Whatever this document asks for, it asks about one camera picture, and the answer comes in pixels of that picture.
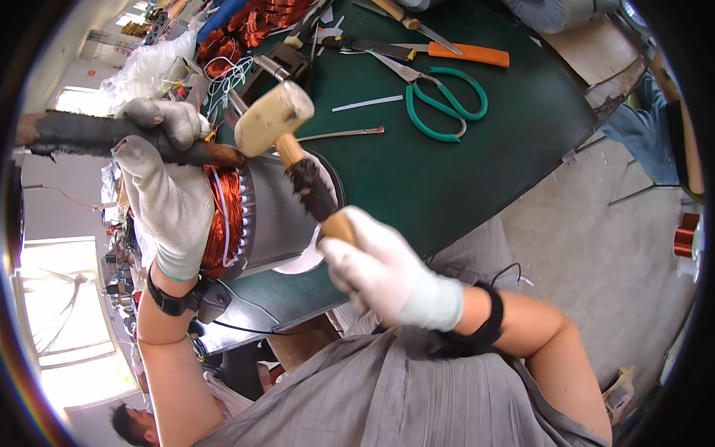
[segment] rubber mallet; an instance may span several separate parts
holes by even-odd
[[[238,119],[234,128],[236,148],[256,157],[275,146],[285,171],[305,209],[318,222],[321,233],[355,244],[350,223],[340,213],[320,179],[318,166],[305,157],[293,132],[315,113],[312,100],[296,83],[285,81],[260,97]]]

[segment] workbench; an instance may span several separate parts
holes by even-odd
[[[340,26],[344,35],[386,43],[428,43],[421,34],[348,0],[337,0],[333,9],[333,24],[345,15]],[[348,204],[392,225],[419,256],[428,257],[535,186],[561,163],[563,155],[593,134],[600,120],[558,62],[523,30],[480,2],[452,0],[416,16],[451,42],[510,54],[506,69],[426,53],[418,54],[411,64],[425,73],[430,66],[456,68],[484,88],[488,111],[482,120],[468,122],[461,143],[436,142],[422,134],[410,121],[404,101],[331,112],[345,104],[404,94],[406,84],[369,54],[330,49],[315,58],[310,92],[315,117],[296,136],[385,126],[383,135],[319,139],[305,147],[319,152],[335,168]],[[285,35],[266,39],[252,53],[267,51]],[[303,53],[310,53],[310,45],[303,47]],[[466,82],[438,78],[467,110],[478,109],[477,96]],[[431,83],[420,83],[420,88],[445,102]],[[457,121],[436,109],[419,101],[415,107],[434,130],[459,130]],[[233,143],[231,130],[220,129],[217,141]],[[348,299],[330,282],[325,264],[301,275],[267,271],[227,285],[240,299],[233,296],[218,320],[258,330],[291,328]],[[210,353],[262,337],[217,325],[205,330],[201,339]]]

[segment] green scissors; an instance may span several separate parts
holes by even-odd
[[[443,74],[451,74],[453,76],[460,77],[464,79],[465,81],[469,82],[469,84],[474,88],[474,90],[477,91],[477,94],[479,95],[479,102],[481,103],[481,108],[479,109],[479,112],[477,113],[470,113],[467,112],[467,110],[462,107],[462,104],[457,101],[457,99],[454,97],[452,92],[445,87],[444,84],[439,82],[439,80],[427,76],[426,74],[422,72],[418,72],[417,70],[413,70],[410,67],[407,67],[405,65],[400,64],[399,62],[395,62],[392,59],[383,56],[382,54],[377,54],[373,51],[368,50],[368,53],[372,54],[374,57],[377,57],[383,64],[387,65],[390,67],[395,73],[399,74],[402,79],[404,79],[409,85],[405,88],[405,101],[407,102],[407,113],[410,115],[410,119],[412,120],[412,123],[414,123],[417,128],[422,131],[423,134],[427,135],[429,138],[436,139],[437,141],[443,141],[443,142],[453,142],[453,143],[459,143],[459,137],[464,135],[464,132],[467,131],[467,122],[465,121],[466,119],[469,119],[470,121],[477,121],[478,119],[481,119],[484,114],[487,112],[487,95],[484,93],[484,90],[482,89],[482,86],[479,85],[479,83],[474,80],[471,76],[466,74],[465,72],[461,72],[460,70],[457,69],[452,69],[452,68],[445,68],[445,67],[430,67],[430,73],[443,73]],[[435,84],[437,84],[437,88],[442,92],[442,94],[447,98],[450,104],[452,104],[452,107],[454,109],[445,106],[439,101],[435,101],[434,99],[430,98],[426,94],[422,93],[420,90],[420,87],[417,86],[417,80],[418,79],[427,79],[428,81],[432,81]],[[440,110],[447,115],[451,116],[454,119],[459,119],[459,122],[462,124],[462,130],[459,131],[457,134],[441,134],[439,132],[435,132],[429,127],[425,126],[422,121],[420,121],[420,118],[417,116],[415,113],[415,104],[414,104],[414,99],[413,99],[413,91],[415,92],[415,95],[417,95],[417,98],[421,99],[423,102],[429,104],[430,106],[436,108],[437,110]]]

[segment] hand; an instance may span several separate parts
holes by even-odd
[[[179,150],[202,135],[203,117],[181,102],[133,99],[118,116],[143,127],[161,124]],[[199,272],[215,210],[204,170],[164,164],[157,149],[135,135],[126,137],[112,154],[122,168],[134,218],[157,243],[159,269],[175,280],[192,279]]]
[[[357,247],[332,237],[318,243],[335,287],[383,320],[452,330],[462,318],[462,284],[427,269],[394,228],[358,207],[348,206],[340,212],[355,231]]]

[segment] work glove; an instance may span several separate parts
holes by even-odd
[[[177,150],[209,130],[208,121],[183,102],[133,99],[117,117],[140,127],[161,126]],[[157,148],[136,135],[124,138],[112,155],[122,168],[135,220],[157,244],[159,268],[175,280],[190,280],[199,272],[215,210],[204,170],[164,164]]]
[[[464,311],[462,284],[430,271],[394,228],[358,207],[340,212],[352,225],[357,247],[332,237],[318,243],[335,287],[381,320],[452,330]]]

